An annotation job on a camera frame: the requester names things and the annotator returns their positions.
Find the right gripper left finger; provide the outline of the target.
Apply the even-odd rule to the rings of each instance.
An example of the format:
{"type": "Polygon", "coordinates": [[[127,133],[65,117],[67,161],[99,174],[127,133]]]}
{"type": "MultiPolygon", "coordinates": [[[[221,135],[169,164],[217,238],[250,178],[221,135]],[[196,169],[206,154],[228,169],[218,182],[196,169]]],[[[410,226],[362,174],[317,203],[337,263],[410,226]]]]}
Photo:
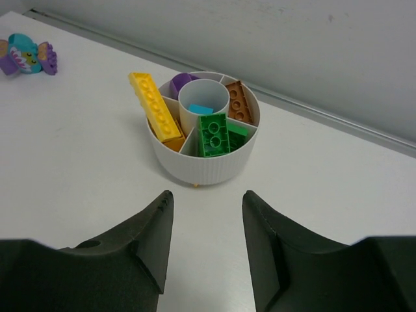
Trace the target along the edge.
{"type": "Polygon", "coordinates": [[[164,292],[174,197],[74,248],[1,241],[2,311],[156,311],[164,292]]]}

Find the green lego plate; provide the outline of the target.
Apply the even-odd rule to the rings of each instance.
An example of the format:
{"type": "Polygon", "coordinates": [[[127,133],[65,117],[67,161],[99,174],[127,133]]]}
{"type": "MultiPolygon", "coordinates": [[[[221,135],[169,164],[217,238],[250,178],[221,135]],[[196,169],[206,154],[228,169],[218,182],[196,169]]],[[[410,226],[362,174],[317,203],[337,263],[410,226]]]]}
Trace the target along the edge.
{"type": "Polygon", "coordinates": [[[228,122],[227,124],[230,152],[234,152],[246,142],[248,130],[245,127],[233,123],[228,122]]]}

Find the yellow lego brick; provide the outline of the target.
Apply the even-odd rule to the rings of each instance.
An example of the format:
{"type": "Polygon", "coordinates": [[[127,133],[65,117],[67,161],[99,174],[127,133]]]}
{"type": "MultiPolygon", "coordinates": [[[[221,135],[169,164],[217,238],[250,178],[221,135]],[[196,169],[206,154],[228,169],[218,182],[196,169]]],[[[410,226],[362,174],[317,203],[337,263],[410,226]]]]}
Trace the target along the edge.
{"type": "Polygon", "coordinates": [[[177,138],[173,138],[173,139],[171,139],[171,140],[169,140],[167,142],[163,142],[163,144],[167,148],[170,148],[173,151],[180,152],[181,148],[183,147],[183,144],[186,141],[186,136],[183,133],[183,130],[181,128],[181,125],[179,123],[179,120],[178,119],[175,119],[174,121],[175,121],[175,124],[176,124],[176,126],[177,126],[177,128],[178,128],[178,130],[179,130],[179,132],[181,134],[181,136],[180,137],[177,137],[177,138]]]}

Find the teal lego brick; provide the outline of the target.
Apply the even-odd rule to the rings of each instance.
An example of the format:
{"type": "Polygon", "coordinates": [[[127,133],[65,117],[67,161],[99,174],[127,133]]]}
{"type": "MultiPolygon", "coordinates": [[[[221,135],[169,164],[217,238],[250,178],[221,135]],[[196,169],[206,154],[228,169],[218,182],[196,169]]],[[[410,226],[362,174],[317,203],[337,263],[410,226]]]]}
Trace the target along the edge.
{"type": "Polygon", "coordinates": [[[189,105],[188,110],[194,114],[200,114],[200,115],[208,115],[214,112],[213,108],[204,107],[204,106],[197,105],[197,104],[189,105]]]}

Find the green lego brick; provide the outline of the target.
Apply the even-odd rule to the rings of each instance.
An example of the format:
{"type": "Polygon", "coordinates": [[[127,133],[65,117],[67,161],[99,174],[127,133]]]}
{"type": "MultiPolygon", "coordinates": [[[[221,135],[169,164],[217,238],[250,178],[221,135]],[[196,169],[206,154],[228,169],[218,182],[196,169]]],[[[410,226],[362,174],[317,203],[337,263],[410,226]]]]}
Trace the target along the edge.
{"type": "Polygon", "coordinates": [[[198,155],[203,158],[230,153],[227,116],[225,113],[198,117],[198,155]]]}

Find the white divided round container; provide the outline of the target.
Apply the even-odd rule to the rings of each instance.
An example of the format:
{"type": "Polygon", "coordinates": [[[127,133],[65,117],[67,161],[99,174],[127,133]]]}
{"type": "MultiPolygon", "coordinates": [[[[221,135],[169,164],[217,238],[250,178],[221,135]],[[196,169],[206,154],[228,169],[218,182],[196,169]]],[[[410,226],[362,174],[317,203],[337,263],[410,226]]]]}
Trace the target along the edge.
{"type": "Polygon", "coordinates": [[[260,109],[241,81],[209,71],[180,73],[159,87],[180,136],[161,142],[148,126],[161,165],[176,179],[214,185],[242,171],[255,144],[260,109]]]}

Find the long yellow lego plate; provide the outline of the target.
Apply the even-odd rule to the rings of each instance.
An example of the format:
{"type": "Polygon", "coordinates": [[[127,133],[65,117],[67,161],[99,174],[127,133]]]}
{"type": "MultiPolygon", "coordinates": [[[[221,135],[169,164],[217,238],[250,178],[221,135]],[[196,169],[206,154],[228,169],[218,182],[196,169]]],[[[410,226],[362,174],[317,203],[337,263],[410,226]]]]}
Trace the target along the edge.
{"type": "Polygon", "coordinates": [[[131,72],[128,78],[158,140],[168,142],[179,138],[181,133],[178,126],[152,76],[149,73],[131,72]]]}

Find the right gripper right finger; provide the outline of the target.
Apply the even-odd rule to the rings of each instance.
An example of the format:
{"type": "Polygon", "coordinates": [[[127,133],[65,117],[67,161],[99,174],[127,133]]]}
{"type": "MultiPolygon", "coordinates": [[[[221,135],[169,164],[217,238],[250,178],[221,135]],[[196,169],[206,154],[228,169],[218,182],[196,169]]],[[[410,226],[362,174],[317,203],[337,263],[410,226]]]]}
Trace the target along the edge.
{"type": "Polygon", "coordinates": [[[367,237],[346,245],[273,209],[242,199],[257,311],[414,311],[415,237],[367,237]]]}

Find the purple yellow green lego cluster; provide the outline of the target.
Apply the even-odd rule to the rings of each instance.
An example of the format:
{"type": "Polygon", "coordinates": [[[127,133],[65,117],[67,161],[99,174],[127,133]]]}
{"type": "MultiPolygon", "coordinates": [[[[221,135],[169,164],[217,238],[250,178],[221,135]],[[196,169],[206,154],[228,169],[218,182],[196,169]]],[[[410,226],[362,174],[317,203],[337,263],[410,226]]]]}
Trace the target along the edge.
{"type": "Polygon", "coordinates": [[[172,99],[178,100],[178,95],[180,90],[189,82],[195,81],[199,79],[199,77],[196,77],[195,75],[191,73],[179,73],[176,76],[174,76],[170,83],[170,97],[172,99]]]}

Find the teal purple butterfly lego cluster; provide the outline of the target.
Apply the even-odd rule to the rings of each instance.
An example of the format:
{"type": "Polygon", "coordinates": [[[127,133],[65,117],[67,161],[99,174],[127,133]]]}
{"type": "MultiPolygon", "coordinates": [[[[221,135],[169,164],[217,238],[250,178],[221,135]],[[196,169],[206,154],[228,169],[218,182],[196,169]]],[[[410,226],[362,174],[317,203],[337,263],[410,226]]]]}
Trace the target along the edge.
{"type": "Polygon", "coordinates": [[[1,39],[1,70],[5,75],[17,72],[56,75],[57,53],[49,42],[36,44],[27,35],[14,33],[7,40],[1,39]]]}

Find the orange brown lego piece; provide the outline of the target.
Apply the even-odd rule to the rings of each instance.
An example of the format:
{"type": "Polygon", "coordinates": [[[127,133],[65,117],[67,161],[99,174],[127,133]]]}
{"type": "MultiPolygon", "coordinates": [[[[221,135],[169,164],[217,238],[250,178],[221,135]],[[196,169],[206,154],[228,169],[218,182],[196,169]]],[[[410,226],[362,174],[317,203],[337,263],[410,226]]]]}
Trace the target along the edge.
{"type": "Polygon", "coordinates": [[[253,125],[251,108],[246,99],[241,81],[229,83],[226,85],[226,88],[230,96],[228,116],[234,120],[253,125]]]}

